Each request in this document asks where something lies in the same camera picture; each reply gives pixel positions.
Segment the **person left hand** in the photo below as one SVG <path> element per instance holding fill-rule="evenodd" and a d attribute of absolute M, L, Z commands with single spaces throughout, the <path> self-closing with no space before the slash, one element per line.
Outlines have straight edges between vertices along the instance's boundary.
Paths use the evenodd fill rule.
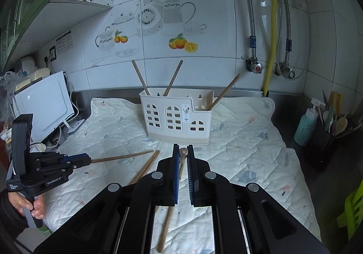
<path fill-rule="evenodd" d="M 41 220 L 45 217 L 46 214 L 46 203 L 45 203 L 45 194 L 40 195 L 34 202 L 31 202 L 24 198 L 17 192 L 8 193 L 8 199 L 11 205 L 18 211 L 18 213 L 24 216 L 24 209 L 28 209 L 31 211 L 31 215 Z"/>

